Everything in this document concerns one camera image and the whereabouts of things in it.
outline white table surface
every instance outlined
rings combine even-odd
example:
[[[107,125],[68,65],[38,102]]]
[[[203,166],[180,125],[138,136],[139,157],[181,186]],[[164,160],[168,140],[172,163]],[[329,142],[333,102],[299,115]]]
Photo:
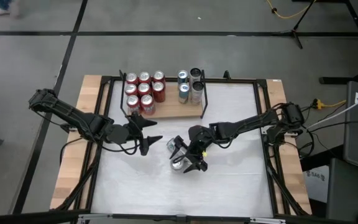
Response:
[[[109,117],[127,120],[119,108],[121,82],[115,82]],[[177,135],[185,142],[188,128],[219,121],[236,122],[257,114],[251,84],[207,83],[208,108],[203,119],[156,119],[144,136],[163,135],[147,156],[102,151],[94,190],[93,213],[272,217],[259,130],[241,134],[228,149],[211,145],[208,170],[187,174],[170,168],[166,143]],[[111,149],[117,145],[105,144]]]

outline concrete floor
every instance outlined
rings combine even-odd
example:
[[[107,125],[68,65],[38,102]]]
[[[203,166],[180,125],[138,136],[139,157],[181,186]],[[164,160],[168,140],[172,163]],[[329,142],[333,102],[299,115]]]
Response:
[[[0,18],[0,30],[71,31],[80,0],[22,1],[21,19]],[[279,13],[293,14],[305,3],[273,1]],[[358,2],[354,4],[358,12]],[[298,17],[279,19],[264,0],[89,0],[82,31],[209,30],[278,31],[291,29]],[[357,31],[345,5],[317,3],[299,31]],[[38,88],[53,87],[69,37],[0,36],[0,214],[10,211],[25,172],[41,119],[27,109]],[[283,80],[288,101],[301,106],[313,98],[330,104],[345,99],[345,86],[320,85],[318,77],[358,73],[358,38],[301,38],[304,49],[281,37],[77,37],[60,98],[75,105],[83,75],[118,75],[118,70],[163,70],[167,75],[199,67],[207,77],[229,70],[234,78]],[[332,110],[312,111],[307,124]],[[318,132],[327,147],[342,142],[343,127]],[[58,174],[58,154],[67,135],[50,126],[24,212],[46,211]],[[298,145],[307,143],[298,138]],[[323,147],[316,145],[316,152]]]

